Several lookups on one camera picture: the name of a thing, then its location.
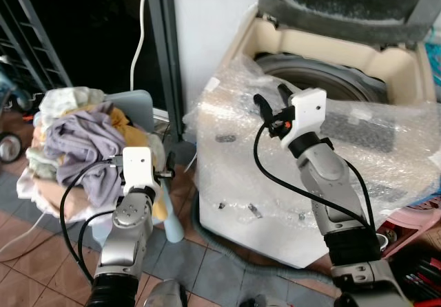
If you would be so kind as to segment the clear bubble wrap sheet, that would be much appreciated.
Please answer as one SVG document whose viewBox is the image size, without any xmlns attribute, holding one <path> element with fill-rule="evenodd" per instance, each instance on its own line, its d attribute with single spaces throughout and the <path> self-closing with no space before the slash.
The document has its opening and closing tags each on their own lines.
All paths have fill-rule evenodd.
<svg viewBox="0 0 441 307">
<path fill-rule="evenodd" d="M 300 185 L 296 159 L 278 139 L 255 141 L 262 118 L 253 96 L 283 108 L 280 78 L 265 74 L 243 55 L 212 77 L 185 117 L 196 137 L 198 190 L 209 207 L 230 209 L 237 222 L 275 219 L 289 227 L 315 227 L 311 200 L 274 183 L 274 175 Z M 424 200 L 439 189 L 440 108 L 437 103 L 379 105 L 327 101 L 319 137 L 355 165 L 368 189 L 376 221 Z"/>
</svg>

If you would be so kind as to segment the purple garment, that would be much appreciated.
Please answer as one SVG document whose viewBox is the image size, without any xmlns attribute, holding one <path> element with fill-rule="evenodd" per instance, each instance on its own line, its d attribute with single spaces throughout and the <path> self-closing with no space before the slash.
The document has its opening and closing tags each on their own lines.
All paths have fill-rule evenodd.
<svg viewBox="0 0 441 307">
<path fill-rule="evenodd" d="M 75 186 L 85 190 L 93 207 L 104 207 L 121 193 L 117 170 L 106 162 L 124 149 L 123 137 L 107 114 L 112 106 L 101 103 L 58 118 L 48 128 L 43 146 L 46 156 L 62 160 L 56 179 L 63 187 L 88 169 Z"/>
</svg>

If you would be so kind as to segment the shiny metal cup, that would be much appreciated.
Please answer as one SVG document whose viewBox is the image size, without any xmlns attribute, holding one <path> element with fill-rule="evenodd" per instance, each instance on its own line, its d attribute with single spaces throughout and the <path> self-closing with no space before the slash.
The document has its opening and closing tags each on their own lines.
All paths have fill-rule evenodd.
<svg viewBox="0 0 441 307">
<path fill-rule="evenodd" d="M 390 238 L 387 234 L 378 232 L 376 233 L 377 241 L 379 243 L 379 248 L 381 251 L 387 249 L 388 245 L 391 243 Z"/>
</svg>

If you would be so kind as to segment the beige top-load washing machine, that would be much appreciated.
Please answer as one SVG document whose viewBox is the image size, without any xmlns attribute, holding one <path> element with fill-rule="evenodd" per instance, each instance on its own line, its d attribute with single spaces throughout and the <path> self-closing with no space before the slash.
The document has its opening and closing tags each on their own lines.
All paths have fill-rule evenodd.
<svg viewBox="0 0 441 307">
<path fill-rule="evenodd" d="M 379 78 L 387 84 L 389 102 L 385 105 L 439 105 L 431 61 L 424 46 L 425 39 L 417 43 L 379 46 L 332 39 L 324 34 L 313 34 L 277 24 L 274 18 L 258 10 L 257 1 L 240 20 L 216 73 L 238 55 L 255 61 L 255 56 L 262 53 L 295 54 L 315 61 L 356 68 L 373 78 Z M 280 83 L 286 84 L 293 92 L 304 90 L 281 79 Z M 365 181 L 361 175 L 359 178 L 351 178 L 356 193 L 362 193 L 362 183 Z M 209 207 L 202 197 L 199 204 L 201 224 L 208 231 L 268 259 L 293 267 L 306 267 L 327 254 L 317 222 L 315 227 L 289 227 L 283 221 L 265 218 L 242 223 L 234 219 L 230 209 L 224 209 L 223 206 Z"/>
</svg>

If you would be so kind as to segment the white green patterned garment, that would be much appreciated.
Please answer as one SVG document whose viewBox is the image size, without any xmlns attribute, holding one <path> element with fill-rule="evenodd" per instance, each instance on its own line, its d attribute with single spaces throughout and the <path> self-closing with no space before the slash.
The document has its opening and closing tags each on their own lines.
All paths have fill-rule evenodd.
<svg viewBox="0 0 441 307">
<path fill-rule="evenodd" d="M 34 122 L 40 123 L 42 127 L 48 127 L 63 113 L 86 105 L 98 105 L 105 97 L 103 91 L 89 87 L 61 87 L 61 89 L 48 90 L 38 106 L 39 110 Z"/>
</svg>

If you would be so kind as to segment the light blue plastic chair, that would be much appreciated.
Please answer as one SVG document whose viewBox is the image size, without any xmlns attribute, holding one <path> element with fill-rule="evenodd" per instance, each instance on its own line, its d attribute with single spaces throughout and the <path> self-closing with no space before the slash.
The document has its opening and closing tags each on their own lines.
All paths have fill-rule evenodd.
<svg viewBox="0 0 441 307">
<path fill-rule="evenodd" d="M 124 91 L 106 96 L 109 100 L 124 112 L 126 116 L 146 131 L 154 133 L 154 107 L 152 97 L 145 90 Z M 172 178 L 156 178 L 156 200 L 152 203 L 152 224 L 154 227 L 164 229 L 167 241 L 171 244 L 179 243 L 185 238 L 185 229 L 174 212 L 174 205 L 170 193 Z"/>
</svg>

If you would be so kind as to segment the yellow garment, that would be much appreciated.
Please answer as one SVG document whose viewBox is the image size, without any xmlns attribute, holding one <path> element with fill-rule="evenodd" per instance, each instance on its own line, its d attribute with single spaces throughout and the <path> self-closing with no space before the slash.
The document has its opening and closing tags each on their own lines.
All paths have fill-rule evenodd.
<svg viewBox="0 0 441 307">
<path fill-rule="evenodd" d="M 122 109 L 119 109 L 116 105 L 112 106 L 112 109 L 107 111 L 108 117 L 110 117 L 113 128 L 115 128 L 119 134 L 123 137 L 123 147 L 148 147 L 152 153 L 152 164 L 155 169 L 160 169 L 165 164 L 164 147 L 158 136 L 145 133 L 145 131 L 138 127 L 132 119 L 129 119 L 125 115 Z M 160 197 L 154 201 L 154 210 L 152 215 L 159 221 L 165 221 L 168 219 L 170 212 L 168 207 L 170 204 L 164 201 L 166 193 L 161 193 Z"/>
</svg>

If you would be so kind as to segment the dark door frame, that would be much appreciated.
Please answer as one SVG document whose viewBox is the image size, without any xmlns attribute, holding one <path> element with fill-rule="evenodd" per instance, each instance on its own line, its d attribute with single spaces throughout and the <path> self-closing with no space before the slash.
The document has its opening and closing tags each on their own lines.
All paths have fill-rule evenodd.
<svg viewBox="0 0 441 307">
<path fill-rule="evenodd" d="M 158 56 L 158 70 L 163 81 L 166 112 L 170 123 L 169 141 L 177 143 L 183 140 L 185 133 L 185 88 L 181 78 L 174 0 L 146 0 L 146 3 Z"/>
</svg>

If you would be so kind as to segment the grey washer drum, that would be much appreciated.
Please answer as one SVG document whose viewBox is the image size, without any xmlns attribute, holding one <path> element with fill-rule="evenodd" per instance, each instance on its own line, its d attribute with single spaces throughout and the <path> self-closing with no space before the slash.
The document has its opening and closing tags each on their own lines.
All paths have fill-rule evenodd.
<svg viewBox="0 0 441 307">
<path fill-rule="evenodd" d="M 281 78 L 297 89 L 324 89 L 333 100 L 388 103 L 387 84 L 359 69 L 315 61 L 293 53 L 260 53 L 256 64 L 265 74 Z"/>
</svg>

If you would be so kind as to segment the dark metal rack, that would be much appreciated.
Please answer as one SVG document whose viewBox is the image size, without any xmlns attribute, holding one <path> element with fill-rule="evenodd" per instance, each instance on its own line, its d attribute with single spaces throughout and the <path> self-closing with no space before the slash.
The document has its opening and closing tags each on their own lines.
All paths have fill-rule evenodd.
<svg viewBox="0 0 441 307">
<path fill-rule="evenodd" d="M 0 0 L 0 56 L 4 74 L 31 95 L 72 86 L 31 0 Z"/>
</svg>

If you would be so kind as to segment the black tool box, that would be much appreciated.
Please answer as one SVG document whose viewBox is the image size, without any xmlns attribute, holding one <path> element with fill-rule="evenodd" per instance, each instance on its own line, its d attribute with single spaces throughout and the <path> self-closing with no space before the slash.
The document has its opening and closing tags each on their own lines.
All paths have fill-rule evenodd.
<svg viewBox="0 0 441 307">
<path fill-rule="evenodd" d="M 390 259 L 391 269 L 413 307 L 441 307 L 441 251 L 410 244 Z"/>
</svg>

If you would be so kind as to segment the grey robot leg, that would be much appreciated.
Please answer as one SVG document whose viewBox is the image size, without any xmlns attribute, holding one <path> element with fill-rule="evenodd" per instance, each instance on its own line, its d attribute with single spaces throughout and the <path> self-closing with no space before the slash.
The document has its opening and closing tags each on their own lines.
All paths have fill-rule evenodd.
<svg viewBox="0 0 441 307">
<path fill-rule="evenodd" d="M 185 287 L 174 279 L 155 285 L 146 295 L 142 307 L 188 307 Z"/>
</svg>

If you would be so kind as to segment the grey washing machine lid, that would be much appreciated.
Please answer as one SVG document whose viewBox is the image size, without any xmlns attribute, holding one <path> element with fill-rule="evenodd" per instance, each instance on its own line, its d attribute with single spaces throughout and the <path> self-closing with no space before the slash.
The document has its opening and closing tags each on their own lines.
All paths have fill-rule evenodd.
<svg viewBox="0 0 441 307">
<path fill-rule="evenodd" d="M 421 42 L 441 0 L 258 0 L 258 10 L 286 28 L 379 46 Z"/>
</svg>

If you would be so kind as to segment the pink plastic basket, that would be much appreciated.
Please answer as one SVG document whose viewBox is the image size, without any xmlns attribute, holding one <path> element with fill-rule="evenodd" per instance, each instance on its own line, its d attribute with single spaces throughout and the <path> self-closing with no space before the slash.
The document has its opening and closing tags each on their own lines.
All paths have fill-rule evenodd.
<svg viewBox="0 0 441 307">
<path fill-rule="evenodd" d="M 378 234 L 387 238 L 387 245 L 383 250 L 384 259 L 393 256 L 401 248 L 432 229 L 438 224 L 440 217 L 439 207 L 428 209 L 401 207 L 391 213 L 377 229 Z"/>
</svg>

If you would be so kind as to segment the pink garment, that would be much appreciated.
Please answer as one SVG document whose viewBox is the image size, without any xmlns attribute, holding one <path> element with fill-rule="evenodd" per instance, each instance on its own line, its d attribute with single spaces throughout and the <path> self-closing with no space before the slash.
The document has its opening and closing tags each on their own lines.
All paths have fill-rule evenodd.
<svg viewBox="0 0 441 307">
<path fill-rule="evenodd" d="M 32 179 L 39 195 L 37 200 L 43 201 L 48 205 L 54 215 L 59 215 L 62 207 L 63 193 L 67 189 L 63 185 L 57 184 L 56 181 L 50 179 Z M 88 195 L 82 187 L 73 187 L 67 193 L 64 200 L 63 218 L 66 221 L 75 220 L 80 213 L 91 207 Z"/>
</svg>

